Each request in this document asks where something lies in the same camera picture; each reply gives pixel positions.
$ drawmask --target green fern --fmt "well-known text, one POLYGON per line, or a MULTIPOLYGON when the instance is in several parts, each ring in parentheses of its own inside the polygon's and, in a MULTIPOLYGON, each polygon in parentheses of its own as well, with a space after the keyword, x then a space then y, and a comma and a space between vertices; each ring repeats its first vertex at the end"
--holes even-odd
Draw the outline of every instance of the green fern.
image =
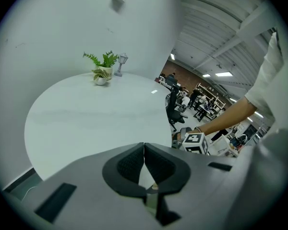
POLYGON ((90 58, 94 64, 96 66, 99 66, 99 67, 106 67, 106 68, 110 68, 112 67, 115 62, 118 60, 119 56, 118 55, 114 55, 112 50, 110 52, 106 52, 105 55, 102 55, 103 56, 103 59, 104 59, 104 62, 101 64, 100 61, 97 59, 96 56, 92 55, 92 54, 87 54, 87 53, 83 53, 83 57, 88 57, 90 58))

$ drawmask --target white table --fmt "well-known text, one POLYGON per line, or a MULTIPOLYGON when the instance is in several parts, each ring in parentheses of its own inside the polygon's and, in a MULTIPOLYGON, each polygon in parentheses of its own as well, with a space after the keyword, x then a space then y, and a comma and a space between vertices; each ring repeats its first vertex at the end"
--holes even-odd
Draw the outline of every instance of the white table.
POLYGON ((215 156, 223 156, 228 151, 234 154, 236 157, 239 156, 237 150, 234 150, 230 147, 228 142, 226 141, 226 137, 222 135, 219 139, 214 141, 208 148, 211 155, 215 156))
POLYGON ((205 112, 207 112, 208 114, 210 114, 210 115, 211 115, 211 112, 210 112, 209 110, 206 110, 206 108, 204 107, 204 105, 203 105, 203 104, 202 104, 202 105, 200 105, 200 107, 201 107, 202 109, 204 109, 204 110, 205 110, 205 112))
POLYGON ((104 86, 93 83, 93 73, 54 84, 34 102, 25 123, 34 169, 45 180, 79 158, 120 146, 152 142, 170 147, 164 105, 169 93, 153 80, 127 73, 113 75, 104 86))

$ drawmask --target cable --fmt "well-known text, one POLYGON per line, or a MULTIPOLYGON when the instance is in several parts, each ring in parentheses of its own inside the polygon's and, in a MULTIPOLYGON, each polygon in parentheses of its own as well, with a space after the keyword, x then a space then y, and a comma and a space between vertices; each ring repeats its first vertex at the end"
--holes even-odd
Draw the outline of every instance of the cable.
POLYGON ((32 186, 31 188, 29 188, 29 190, 25 193, 24 197, 22 198, 21 202, 22 202, 22 201, 24 200, 24 198, 27 196, 28 192, 29 192, 31 189, 35 188, 35 187, 36 187, 36 186, 32 186))

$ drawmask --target potted plant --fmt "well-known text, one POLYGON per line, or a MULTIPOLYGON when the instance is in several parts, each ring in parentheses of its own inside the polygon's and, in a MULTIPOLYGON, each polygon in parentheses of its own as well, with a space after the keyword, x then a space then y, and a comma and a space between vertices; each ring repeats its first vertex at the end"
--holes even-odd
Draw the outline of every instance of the potted plant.
POLYGON ((92 70, 94 75, 94 83, 97 85, 104 85, 109 78, 109 74, 102 69, 92 70))
POLYGON ((105 55, 102 55, 104 58, 104 62, 102 64, 97 59, 97 57, 92 54, 87 54, 84 52, 83 57, 84 56, 90 58, 94 62, 94 64, 96 65, 96 69, 101 69, 101 70, 106 71, 109 74, 108 80, 112 78, 112 72, 113 72, 112 66, 115 64, 115 62, 119 58, 118 55, 114 55, 112 51, 107 52, 105 55))

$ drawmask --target white plant pot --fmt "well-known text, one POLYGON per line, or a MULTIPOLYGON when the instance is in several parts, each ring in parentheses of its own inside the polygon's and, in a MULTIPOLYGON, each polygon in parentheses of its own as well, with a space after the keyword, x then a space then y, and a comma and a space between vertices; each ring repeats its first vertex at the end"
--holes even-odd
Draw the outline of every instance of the white plant pot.
POLYGON ((112 72, 113 72, 113 68, 112 67, 98 67, 97 66, 97 69, 105 70, 106 73, 109 74, 108 80, 110 80, 112 78, 112 72))
POLYGON ((96 80, 94 80, 94 83, 97 85, 104 85, 106 83, 107 79, 104 78, 97 78, 96 80))

